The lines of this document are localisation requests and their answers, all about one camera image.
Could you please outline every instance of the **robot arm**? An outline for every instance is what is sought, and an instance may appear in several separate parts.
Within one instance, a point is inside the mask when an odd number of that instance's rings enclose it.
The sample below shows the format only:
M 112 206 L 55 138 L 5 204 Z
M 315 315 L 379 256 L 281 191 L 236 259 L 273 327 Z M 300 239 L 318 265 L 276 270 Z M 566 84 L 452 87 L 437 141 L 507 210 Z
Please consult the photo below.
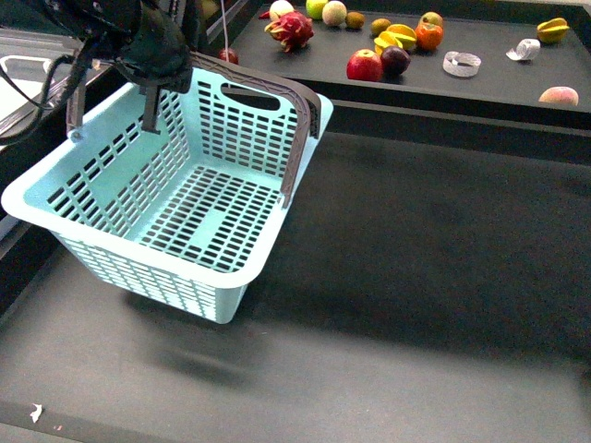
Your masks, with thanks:
M 185 93 L 190 86 L 195 36 L 186 38 L 176 21 L 188 15 L 185 20 L 197 22 L 195 2 L 170 0 L 165 12 L 158 0 L 6 0 L 0 7 L 0 28 L 82 42 L 72 82 L 79 82 L 79 73 L 86 72 L 92 59 L 111 63 L 128 80 L 151 90 L 147 95 L 152 109 L 147 106 L 146 114 L 155 114 L 160 88 Z M 69 89 L 63 95 L 71 95 Z M 150 127 L 154 119 L 146 121 L 145 129 L 155 130 Z

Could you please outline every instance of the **kiwi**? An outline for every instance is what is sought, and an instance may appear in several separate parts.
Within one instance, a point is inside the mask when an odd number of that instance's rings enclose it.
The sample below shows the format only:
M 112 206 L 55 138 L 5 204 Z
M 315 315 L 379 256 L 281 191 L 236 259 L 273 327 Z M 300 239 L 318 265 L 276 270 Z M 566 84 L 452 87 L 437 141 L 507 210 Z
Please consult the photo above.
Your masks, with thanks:
M 378 36 L 384 32 L 392 23 L 387 18 L 378 18 L 371 22 L 371 35 Z
M 360 30 L 366 22 L 366 17 L 359 12 L 350 12 L 344 18 L 344 24 L 351 30 Z

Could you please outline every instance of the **persimmon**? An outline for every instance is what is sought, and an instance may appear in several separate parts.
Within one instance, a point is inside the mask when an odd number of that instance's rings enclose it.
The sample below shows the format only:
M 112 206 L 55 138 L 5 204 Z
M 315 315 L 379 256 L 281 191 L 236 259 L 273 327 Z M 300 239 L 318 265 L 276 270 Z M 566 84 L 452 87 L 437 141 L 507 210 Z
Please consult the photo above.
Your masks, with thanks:
M 443 41 L 443 28 L 432 23 L 419 23 L 415 34 L 416 46 L 423 51 L 435 51 Z

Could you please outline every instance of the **green apple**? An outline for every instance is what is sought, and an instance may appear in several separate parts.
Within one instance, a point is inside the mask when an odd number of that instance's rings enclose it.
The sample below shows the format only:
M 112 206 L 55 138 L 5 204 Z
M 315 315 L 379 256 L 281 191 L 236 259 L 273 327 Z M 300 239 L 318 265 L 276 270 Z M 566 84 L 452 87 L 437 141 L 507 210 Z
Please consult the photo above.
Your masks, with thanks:
M 419 20 L 419 24 L 421 23 L 430 23 L 431 25 L 441 26 L 443 28 L 443 17 L 440 16 L 437 12 L 428 12 L 423 14 L 421 19 Z
M 306 12 L 313 20 L 322 20 L 322 9 L 329 0 L 306 0 Z

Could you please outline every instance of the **starfruit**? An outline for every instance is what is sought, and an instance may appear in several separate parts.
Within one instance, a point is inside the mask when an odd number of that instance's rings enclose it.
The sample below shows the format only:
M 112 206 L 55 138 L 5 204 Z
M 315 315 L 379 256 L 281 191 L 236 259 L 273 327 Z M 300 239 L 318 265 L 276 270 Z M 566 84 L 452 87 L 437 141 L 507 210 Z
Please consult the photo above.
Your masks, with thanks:
M 405 49 L 406 51 L 412 49 L 413 46 L 415 46 L 416 33 L 415 30 L 413 30 L 412 28 L 406 25 L 402 25 L 400 23 L 396 23 L 390 25 L 386 30 L 394 33 L 396 40 L 398 40 L 398 42 L 400 42 L 403 45 L 403 49 Z
M 550 21 L 545 21 L 537 25 L 537 38 L 547 44 L 558 43 L 569 29 L 568 23 L 564 18 L 553 18 Z
M 403 48 L 403 44 L 398 39 L 396 39 L 394 33 L 390 32 L 389 30 L 381 32 L 380 35 L 374 39 L 373 42 L 376 43 L 377 55 L 381 55 L 383 50 L 386 49 L 388 46 L 396 45 L 399 48 Z

